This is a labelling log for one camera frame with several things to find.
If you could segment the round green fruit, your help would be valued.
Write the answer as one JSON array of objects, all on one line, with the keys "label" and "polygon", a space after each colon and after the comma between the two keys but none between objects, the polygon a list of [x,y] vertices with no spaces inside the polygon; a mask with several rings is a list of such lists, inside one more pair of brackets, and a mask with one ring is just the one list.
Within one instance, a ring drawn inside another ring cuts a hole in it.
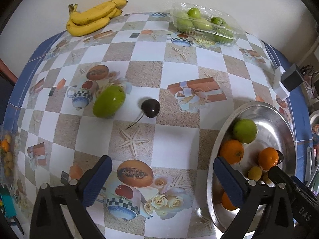
[{"label": "round green fruit", "polygon": [[243,144],[253,142],[257,136],[258,128],[254,121],[241,119],[234,124],[232,129],[233,137]]}]

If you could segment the small yellow fruit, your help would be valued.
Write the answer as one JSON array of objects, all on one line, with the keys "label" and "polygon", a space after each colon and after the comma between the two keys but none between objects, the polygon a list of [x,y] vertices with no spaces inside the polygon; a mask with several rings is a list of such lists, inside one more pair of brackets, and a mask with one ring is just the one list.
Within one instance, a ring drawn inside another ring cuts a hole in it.
[{"label": "small yellow fruit", "polygon": [[270,185],[272,183],[272,181],[269,179],[269,172],[268,171],[263,174],[262,180],[267,185]]}]

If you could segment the clear bag of fruits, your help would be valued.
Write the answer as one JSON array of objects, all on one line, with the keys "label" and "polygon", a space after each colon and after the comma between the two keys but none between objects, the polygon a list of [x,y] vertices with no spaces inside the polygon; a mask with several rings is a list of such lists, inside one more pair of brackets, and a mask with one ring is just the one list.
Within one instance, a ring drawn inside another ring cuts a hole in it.
[{"label": "clear bag of fruits", "polygon": [[7,187],[11,195],[19,198],[23,193],[23,180],[19,167],[20,133],[1,126],[1,185]]}]

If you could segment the oval green mango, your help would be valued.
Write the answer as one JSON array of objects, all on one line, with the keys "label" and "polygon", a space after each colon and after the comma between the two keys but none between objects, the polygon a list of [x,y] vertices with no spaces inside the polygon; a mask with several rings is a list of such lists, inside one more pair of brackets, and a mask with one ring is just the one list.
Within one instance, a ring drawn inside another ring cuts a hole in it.
[{"label": "oval green mango", "polygon": [[126,95],[120,86],[107,87],[96,99],[93,114],[99,118],[107,118],[116,113],[124,104]]}]

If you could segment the small yellow lime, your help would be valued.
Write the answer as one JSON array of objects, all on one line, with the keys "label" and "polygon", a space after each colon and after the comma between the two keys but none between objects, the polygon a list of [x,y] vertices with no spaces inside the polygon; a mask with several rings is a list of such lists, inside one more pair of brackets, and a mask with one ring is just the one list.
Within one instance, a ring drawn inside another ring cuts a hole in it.
[{"label": "small yellow lime", "polygon": [[247,175],[249,180],[255,180],[259,181],[262,177],[262,170],[259,166],[253,166],[249,171]]}]

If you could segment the large orange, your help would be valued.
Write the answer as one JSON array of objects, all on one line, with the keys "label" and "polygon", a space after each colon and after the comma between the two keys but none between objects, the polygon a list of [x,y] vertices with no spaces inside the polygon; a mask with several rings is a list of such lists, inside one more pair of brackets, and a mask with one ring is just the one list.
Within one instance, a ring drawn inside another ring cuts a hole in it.
[{"label": "large orange", "polygon": [[237,164],[243,159],[244,147],[238,140],[228,140],[220,147],[219,156],[223,157],[230,165]]}]

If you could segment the black power adapter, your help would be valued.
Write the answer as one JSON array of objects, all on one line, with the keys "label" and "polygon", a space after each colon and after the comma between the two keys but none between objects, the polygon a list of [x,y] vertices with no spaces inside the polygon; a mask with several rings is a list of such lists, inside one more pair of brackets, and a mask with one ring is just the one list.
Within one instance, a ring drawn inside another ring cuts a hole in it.
[{"label": "black power adapter", "polygon": [[303,74],[296,64],[292,64],[281,77],[281,83],[290,92],[303,83]]}]

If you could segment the clear plastic fruit box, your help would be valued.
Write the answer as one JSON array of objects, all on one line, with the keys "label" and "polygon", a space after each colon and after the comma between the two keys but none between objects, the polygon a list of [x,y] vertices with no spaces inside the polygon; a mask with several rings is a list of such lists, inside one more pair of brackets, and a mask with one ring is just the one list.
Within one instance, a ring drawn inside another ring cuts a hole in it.
[{"label": "clear plastic fruit box", "polygon": [[232,46],[244,35],[232,16],[202,5],[174,3],[170,18],[179,33],[208,44]]}]

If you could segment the yellow banana bunch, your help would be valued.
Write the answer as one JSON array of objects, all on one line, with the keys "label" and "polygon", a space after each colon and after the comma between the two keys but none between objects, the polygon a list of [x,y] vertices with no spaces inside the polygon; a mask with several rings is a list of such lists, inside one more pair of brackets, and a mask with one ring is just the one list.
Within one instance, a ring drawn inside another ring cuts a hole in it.
[{"label": "yellow banana bunch", "polygon": [[122,14],[121,9],[127,3],[127,0],[111,0],[84,12],[78,12],[78,4],[69,4],[67,32],[74,37],[81,37],[104,28],[111,19]]}]

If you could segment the checkered fruit print tablecloth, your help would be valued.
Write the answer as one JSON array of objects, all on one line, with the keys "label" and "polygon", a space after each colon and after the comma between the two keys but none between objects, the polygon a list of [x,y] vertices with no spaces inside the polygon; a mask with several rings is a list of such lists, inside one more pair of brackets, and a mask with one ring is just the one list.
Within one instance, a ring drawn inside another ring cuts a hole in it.
[{"label": "checkered fruit print tablecloth", "polygon": [[[108,155],[113,168],[88,213],[107,238],[216,238],[207,207],[211,151],[226,119],[240,106],[275,107],[296,139],[296,174],[304,178],[312,146],[300,89],[288,100],[273,90],[286,58],[245,33],[232,46],[177,33],[164,13],[126,14],[84,37],[59,33],[43,42],[21,73],[3,128],[19,130],[24,193],[13,197],[29,237],[42,184],[59,186]],[[126,98],[107,118],[93,114],[109,86]],[[147,99],[155,118],[141,115]]]}]

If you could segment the silver metal bowl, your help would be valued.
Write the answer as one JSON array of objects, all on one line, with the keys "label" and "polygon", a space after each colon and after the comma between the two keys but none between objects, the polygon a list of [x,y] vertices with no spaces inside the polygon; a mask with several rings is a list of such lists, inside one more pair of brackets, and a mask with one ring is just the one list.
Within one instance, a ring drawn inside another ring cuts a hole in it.
[{"label": "silver metal bowl", "polygon": [[275,107],[268,103],[253,101],[237,108],[225,121],[213,146],[207,175],[207,203],[210,217],[217,229],[224,233],[231,224],[238,209],[230,211],[222,207],[221,199],[224,192],[222,185],[214,174],[213,163],[219,156],[220,146],[232,139],[232,129],[241,119],[251,119],[258,128],[256,139],[244,144],[244,156],[241,162],[232,165],[243,176],[258,165],[258,154],[267,147],[272,147],[283,153],[284,159],[278,164],[287,175],[296,174],[296,139],[295,135]]}]

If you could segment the dark plum with stem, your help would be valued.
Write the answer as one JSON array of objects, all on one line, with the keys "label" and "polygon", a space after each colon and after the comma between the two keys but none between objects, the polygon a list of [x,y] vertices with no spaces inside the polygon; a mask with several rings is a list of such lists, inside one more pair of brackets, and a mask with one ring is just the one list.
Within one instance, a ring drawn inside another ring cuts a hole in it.
[{"label": "dark plum with stem", "polygon": [[138,123],[144,116],[148,117],[148,118],[155,118],[157,117],[157,115],[160,112],[160,103],[158,100],[156,99],[147,99],[145,101],[142,102],[141,104],[141,110],[142,110],[142,115],[130,126],[128,126],[126,128],[129,129],[132,126],[136,125],[136,123]]}]

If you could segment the dark avocado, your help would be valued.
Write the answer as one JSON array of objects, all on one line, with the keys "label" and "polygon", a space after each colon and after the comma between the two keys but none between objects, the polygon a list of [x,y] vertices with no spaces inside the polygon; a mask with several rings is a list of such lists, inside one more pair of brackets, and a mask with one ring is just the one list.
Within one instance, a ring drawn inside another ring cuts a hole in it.
[{"label": "dark avocado", "polygon": [[279,151],[279,150],[277,150],[277,154],[278,154],[278,156],[279,156],[279,160],[278,160],[277,164],[280,164],[280,163],[282,163],[282,162],[284,161],[284,155],[283,155],[283,153],[282,153],[281,151]]}]

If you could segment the orange with stem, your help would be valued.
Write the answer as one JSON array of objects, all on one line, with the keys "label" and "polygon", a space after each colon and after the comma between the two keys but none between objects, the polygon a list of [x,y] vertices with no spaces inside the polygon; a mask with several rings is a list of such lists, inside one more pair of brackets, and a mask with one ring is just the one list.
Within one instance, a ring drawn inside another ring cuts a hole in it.
[{"label": "orange with stem", "polygon": [[267,147],[258,155],[258,164],[263,170],[270,170],[271,167],[276,166],[279,161],[277,150],[272,147]]}]

